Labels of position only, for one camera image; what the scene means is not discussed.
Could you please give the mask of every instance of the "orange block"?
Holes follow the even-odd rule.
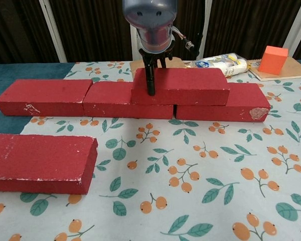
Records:
[[[258,71],[279,75],[287,55],[288,49],[267,46]]]

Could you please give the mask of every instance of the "plastic bag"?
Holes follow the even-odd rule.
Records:
[[[192,61],[187,68],[219,68],[225,77],[246,72],[249,68],[247,60],[235,53],[222,54],[214,57]]]

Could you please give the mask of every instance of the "tablecloth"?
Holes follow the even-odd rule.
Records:
[[[65,78],[132,81],[129,62],[76,63]],[[0,193],[0,240],[301,240],[301,79],[228,82],[259,84],[264,123],[33,117],[22,134],[97,138],[92,183]]]

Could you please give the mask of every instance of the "table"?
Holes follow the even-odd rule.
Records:
[[[129,62],[63,71],[132,81]],[[21,134],[97,137],[98,158],[86,196],[0,193],[0,240],[301,240],[301,79],[228,81],[259,84],[272,105],[264,123],[23,120]]]

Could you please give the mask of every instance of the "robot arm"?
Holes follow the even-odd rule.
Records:
[[[173,26],[177,0],[123,0],[123,13],[126,20],[137,29],[138,50],[145,65],[147,91],[149,95],[155,95],[154,67],[157,67],[158,59],[163,68],[166,67],[166,57],[172,60],[175,44],[172,32],[179,35],[189,51],[194,52],[195,49]]]

